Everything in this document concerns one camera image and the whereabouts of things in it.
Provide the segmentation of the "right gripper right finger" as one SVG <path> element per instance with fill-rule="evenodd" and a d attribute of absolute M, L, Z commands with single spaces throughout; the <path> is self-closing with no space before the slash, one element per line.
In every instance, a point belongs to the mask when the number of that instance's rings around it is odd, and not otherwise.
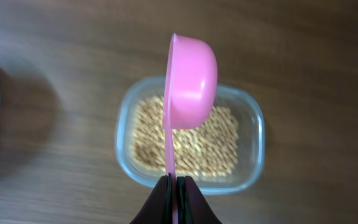
<path fill-rule="evenodd" d="M 179 224 L 222 224 L 190 176 L 177 178 L 177 204 Z"/>

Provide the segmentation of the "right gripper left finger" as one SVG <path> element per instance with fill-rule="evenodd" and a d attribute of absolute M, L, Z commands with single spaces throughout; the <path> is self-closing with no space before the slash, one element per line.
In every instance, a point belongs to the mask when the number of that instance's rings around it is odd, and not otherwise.
<path fill-rule="evenodd" d="M 161 176 L 130 224 L 172 224 L 172 195 L 171 174 Z"/>

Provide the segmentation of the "pink plastic scoop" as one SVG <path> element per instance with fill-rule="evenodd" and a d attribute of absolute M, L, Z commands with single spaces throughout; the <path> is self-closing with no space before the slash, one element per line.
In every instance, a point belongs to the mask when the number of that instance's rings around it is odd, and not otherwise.
<path fill-rule="evenodd" d="M 202 40 L 173 34 L 168 54 L 163 104 L 165 172 L 176 184 L 174 129 L 195 129 L 207 120 L 217 88 L 217 63 Z"/>

